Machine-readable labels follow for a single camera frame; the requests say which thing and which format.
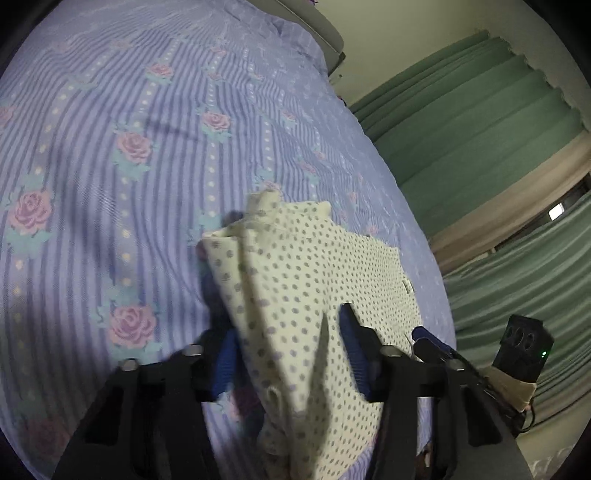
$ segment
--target green curtain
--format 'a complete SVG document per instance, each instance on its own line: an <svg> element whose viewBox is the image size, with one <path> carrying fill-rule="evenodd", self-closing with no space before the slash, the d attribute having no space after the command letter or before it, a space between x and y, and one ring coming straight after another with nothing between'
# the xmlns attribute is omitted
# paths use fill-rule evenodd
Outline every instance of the green curtain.
<svg viewBox="0 0 591 480"><path fill-rule="evenodd" d="M487 32L418 62L351 110L428 237L583 130L560 90Z"/></svg>
<svg viewBox="0 0 591 480"><path fill-rule="evenodd" d="M591 391L591 192L559 220L444 283L458 351L474 365L492 362L509 316L521 314L542 320L555 340L535 402L560 398L556 413Z"/></svg>

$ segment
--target window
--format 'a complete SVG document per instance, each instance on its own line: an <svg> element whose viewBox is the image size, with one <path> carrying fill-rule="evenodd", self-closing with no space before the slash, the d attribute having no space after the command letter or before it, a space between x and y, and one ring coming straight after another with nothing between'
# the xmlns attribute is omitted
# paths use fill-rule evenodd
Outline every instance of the window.
<svg viewBox="0 0 591 480"><path fill-rule="evenodd" d="M581 180L572 189L559 198L558 201L554 202L552 205L548 205L548 207L545 208L538 216L534 217L525 226L523 226L521 230L518 230L508 239L503 240L500 244L498 244L495 247L495 250L503 248L509 245L511 242L528 235L546 223L552 221L559 222L562 214L572 207L577 202L577 200L585 195L585 193L587 193L589 190L591 190L591 173L585 175L583 180Z"/></svg>

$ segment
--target bedsheet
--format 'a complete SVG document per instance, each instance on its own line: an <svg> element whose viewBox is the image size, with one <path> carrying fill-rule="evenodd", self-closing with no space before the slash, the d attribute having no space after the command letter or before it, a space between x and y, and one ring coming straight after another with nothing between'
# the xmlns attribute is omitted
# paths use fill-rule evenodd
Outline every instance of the bedsheet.
<svg viewBox="0 0 591 480"><path fill-rule="evenodd" d="M63 0L27 38L0 79L0 428L37 478L120 359L208 327L199 240L261 189L398 247L425 326L455 345L427 241L301 27L246 0ZM248 378L205 411L222 475L263 478Z"/></svg>

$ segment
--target white polka dot fabric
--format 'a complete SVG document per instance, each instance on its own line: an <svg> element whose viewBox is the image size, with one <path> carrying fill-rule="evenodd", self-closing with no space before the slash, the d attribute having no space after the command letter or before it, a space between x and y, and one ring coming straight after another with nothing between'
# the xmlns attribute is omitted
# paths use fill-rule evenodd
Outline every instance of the white polka dot fabric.
<svg viewBox="0 0 591 480"><path fill-rule="evenodd" d="M398 249L329 215L327 202L254 193L242 220L203 238L265 408L258 441L273 479L337 479L376 433L381 405L355 388L340 305L409 355L421 325Z"/></svg>

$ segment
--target wall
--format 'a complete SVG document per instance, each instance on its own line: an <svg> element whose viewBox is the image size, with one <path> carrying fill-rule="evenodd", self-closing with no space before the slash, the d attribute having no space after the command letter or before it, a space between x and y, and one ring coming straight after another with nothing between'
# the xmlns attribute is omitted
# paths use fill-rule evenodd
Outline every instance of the wall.
<svg viewBox="0 0 591 480"><path fill-rule="evenodd" d="M319 0L347 58L335 91L353 104L397 73L476 31L475 0Z"/></svg>
<svg viewBox="0 0 591 480"><path fill-rule="evenodd" d="M475 0L479 28L504 38L513 51L542 70L550 85L562 89L591 129L591 88L554 30L523 0Z"/></svg>

